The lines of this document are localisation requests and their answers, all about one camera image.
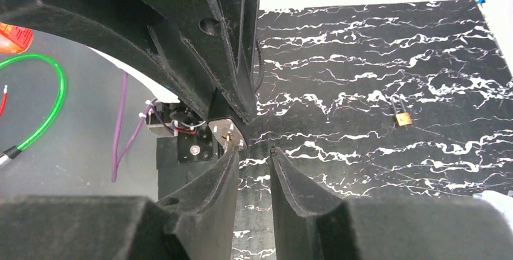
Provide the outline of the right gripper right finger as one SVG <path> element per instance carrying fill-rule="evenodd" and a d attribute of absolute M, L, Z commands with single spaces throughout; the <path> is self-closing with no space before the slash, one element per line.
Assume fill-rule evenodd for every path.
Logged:
<path fill-rule="evenodd" d="M 511 259 L 512 232 L 471 197 L 340 198 L 270 151 L 278 259 Z"/>

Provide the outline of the black cable padlock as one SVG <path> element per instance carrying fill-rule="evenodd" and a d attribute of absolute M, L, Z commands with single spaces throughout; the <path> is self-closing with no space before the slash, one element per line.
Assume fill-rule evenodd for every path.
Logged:
<path fill-rule="evenodd" d="M 264 60 L 261 52 L 261 44 L 255 39 L 255 53 L 258 64 L 252 65 L 249 71 L 250 87 L 253 95 L 256 95 L 264 79 Z M 211 102 L 208 115 L 208 127 L 212 135 L 226 151 L 230 146 L 237 146 L 239 150 L 247 149 L 248 126 L 239 118 L 234 109 L 228 104 L 221 90 L 216 89 Z"/>

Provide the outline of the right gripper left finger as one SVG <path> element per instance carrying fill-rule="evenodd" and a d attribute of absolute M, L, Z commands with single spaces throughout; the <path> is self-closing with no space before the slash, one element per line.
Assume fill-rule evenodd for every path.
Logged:
<path fill-rule="evenodd" d="M 2 259 L 228 259 L 239 150 L 159 201 L 26 196 L 1 204 Z"/>

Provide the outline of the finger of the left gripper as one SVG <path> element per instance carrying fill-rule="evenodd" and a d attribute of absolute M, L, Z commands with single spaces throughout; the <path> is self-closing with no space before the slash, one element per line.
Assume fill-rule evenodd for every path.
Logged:
<path fill-rule="evenodd" d="M 202 118 L 217 103 L 256 117 L 250 81 L 259 0 L 139 0 L 162 17 L 148 25 L 167 86 Z"/>
<path fill-rule="evenodd" d="M 135 0 L 1 0 L 1 21 L 53 34 L 114 57 L 168 86 L 201 118 L 209 111 L 207 83 L 154 42 L 161 19 Z"/>

